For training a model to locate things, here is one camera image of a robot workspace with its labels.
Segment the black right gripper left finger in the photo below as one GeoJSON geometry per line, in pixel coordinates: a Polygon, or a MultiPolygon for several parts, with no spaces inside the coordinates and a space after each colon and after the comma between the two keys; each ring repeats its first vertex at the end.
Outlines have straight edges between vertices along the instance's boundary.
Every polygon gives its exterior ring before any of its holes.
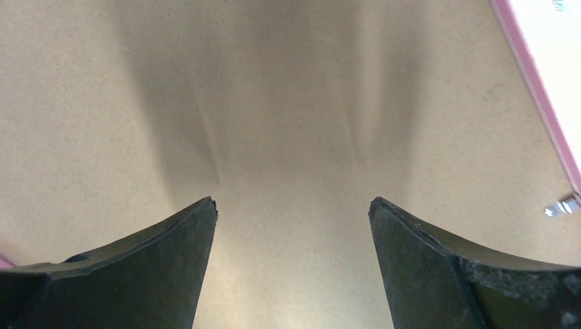
{"type": "Polygon", "coordinates": [[[62,263],[1,271],[2,328],[191,328],[218,219],[205,197],[62,263]]]}

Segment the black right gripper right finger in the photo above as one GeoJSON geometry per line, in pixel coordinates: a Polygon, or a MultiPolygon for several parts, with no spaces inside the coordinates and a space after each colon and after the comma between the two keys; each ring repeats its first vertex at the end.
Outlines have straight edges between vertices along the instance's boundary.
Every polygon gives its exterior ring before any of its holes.
{"type": "Polygon", "coordinates": [[[377,197],[369,223],[395,328],[579,328],[580,269],[503,253],[377,197]]]}

